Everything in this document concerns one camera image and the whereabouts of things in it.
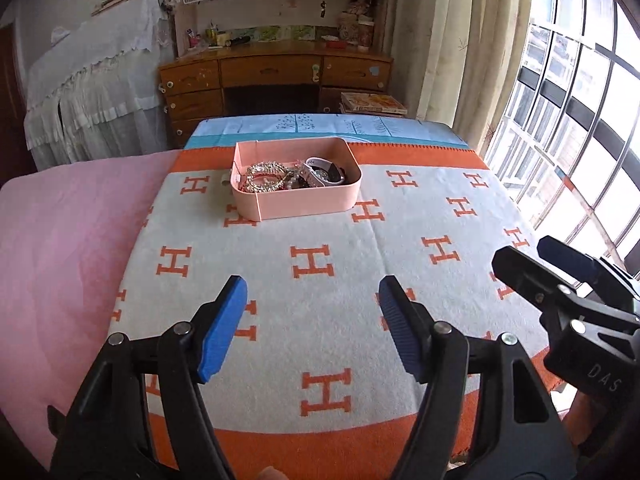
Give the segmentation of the right hand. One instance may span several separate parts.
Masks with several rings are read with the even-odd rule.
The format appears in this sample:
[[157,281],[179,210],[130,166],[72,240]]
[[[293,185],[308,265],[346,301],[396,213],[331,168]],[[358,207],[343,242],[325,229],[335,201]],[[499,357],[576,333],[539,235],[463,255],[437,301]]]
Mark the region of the right hand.
[[592,433],[600,419],[600,405],[590,396],[578,391],[570,409],[563,418],[565,430],[572,445],[582,444]]

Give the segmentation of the left hand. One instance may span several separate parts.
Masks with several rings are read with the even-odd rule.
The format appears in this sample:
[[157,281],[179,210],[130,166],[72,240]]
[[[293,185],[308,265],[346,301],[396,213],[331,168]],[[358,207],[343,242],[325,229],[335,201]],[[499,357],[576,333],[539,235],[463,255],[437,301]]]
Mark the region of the left hand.
[[282,471],[269,466],[258,474],[257,480],[288,480],[288,477]]

